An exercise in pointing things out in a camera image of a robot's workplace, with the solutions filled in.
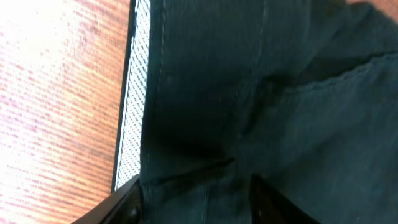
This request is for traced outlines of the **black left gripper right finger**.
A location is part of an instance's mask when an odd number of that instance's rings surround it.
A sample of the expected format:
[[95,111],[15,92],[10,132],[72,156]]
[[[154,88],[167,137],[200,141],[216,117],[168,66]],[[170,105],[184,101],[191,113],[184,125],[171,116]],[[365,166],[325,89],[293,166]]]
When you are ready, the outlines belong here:
[[252,224],[319,224],[259,175],[251,177],[249,203]]

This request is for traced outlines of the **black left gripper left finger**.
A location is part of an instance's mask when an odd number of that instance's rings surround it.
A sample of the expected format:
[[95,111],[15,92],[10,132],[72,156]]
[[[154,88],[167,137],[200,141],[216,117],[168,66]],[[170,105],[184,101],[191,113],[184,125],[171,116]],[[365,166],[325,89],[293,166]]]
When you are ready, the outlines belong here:
[[143,224],[139,174],[73,224]]

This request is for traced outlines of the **black pants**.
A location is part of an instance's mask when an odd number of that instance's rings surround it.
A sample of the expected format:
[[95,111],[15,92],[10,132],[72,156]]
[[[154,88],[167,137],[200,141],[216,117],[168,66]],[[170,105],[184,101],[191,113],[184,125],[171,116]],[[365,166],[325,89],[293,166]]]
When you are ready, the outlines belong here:
[[397,222],[397,24],[367,2],[137,1],[118,184],[144,223]]

